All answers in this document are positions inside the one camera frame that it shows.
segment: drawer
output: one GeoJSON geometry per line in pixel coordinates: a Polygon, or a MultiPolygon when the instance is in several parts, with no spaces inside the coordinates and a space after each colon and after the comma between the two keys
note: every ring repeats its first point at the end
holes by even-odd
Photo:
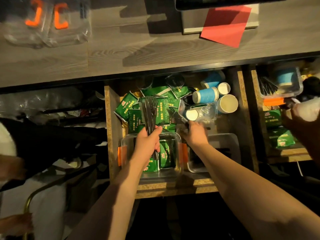
{"type": "MultiPolygon", "coordinates": [[[[254,148],[254,138],[251,129],[250,115],[240,67],[225,69],[226,82],[231,86],[231,94],[237,97],[239,108],[231,114],[220,114],[216,120],[216,133],[234,133],[238,137],[242,165],[258,173],[258,161],[254,148]]],[[[186,74],[186,85],[200,87],[200,82],[207,76],[207,71],[193,71],[186,74]]],[[[120,171],[118,166],[118,146],[127,130],[114,114],[121,98],[135,92],[135,78],[106,81],[106,127],[108,137],[110,180],[120,171]]],[[[172,196],[178,194],[215,192],[217,188],[208,173],[190,173],[186,170],[175,181],[172,179],[141,180],[138,186],[137,198],[172,196]]]]}
{"type": "Polygon", "coordinates": [[[250,66],[248,71],[244,71],[244,74],[247,78],[245,80],[245,87],[259,160],[270,164],[311,160],[307,150],[299,142],[283,150],[271,147],[255,66],[250,66]]]}

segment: wooden countertop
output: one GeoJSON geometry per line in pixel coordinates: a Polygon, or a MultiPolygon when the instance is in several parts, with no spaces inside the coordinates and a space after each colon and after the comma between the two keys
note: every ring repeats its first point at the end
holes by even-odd
{"type": "Polygon", "coordinates": [[[91,2],[92,36],[81,45],[12,46],[1,23],[0,88],[320,51],[320,0],[261,4],[260,26],[244,32],[239,48],[182,35],[173,0],[91,2]]]}

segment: black device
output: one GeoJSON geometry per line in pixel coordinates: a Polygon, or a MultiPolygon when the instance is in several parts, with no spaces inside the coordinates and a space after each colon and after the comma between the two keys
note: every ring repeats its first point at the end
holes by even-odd
{"type": "Polygon", "coordinates": [[[178,11],[185,11],[191,9],[229,7],[277,1],[284,0],[175,0],[175,5],[178,11]]]}

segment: pink paper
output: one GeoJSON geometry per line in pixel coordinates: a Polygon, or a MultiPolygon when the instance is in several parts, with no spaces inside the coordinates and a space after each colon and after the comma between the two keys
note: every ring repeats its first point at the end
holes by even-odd
{"type": "Polygon", "coordinates": [[[238,48],[250,12],[246,6],[210,8],[201,37],[238,48]]]}

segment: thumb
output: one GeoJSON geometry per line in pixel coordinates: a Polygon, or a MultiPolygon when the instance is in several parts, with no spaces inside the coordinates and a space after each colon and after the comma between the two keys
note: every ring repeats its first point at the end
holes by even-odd
{"type": "Polygon", "coordinates": [[[151,133],[151,137],[157,137],[161,134],[162,132],[162,126],[157,127],[152,133],[151,133]]]}

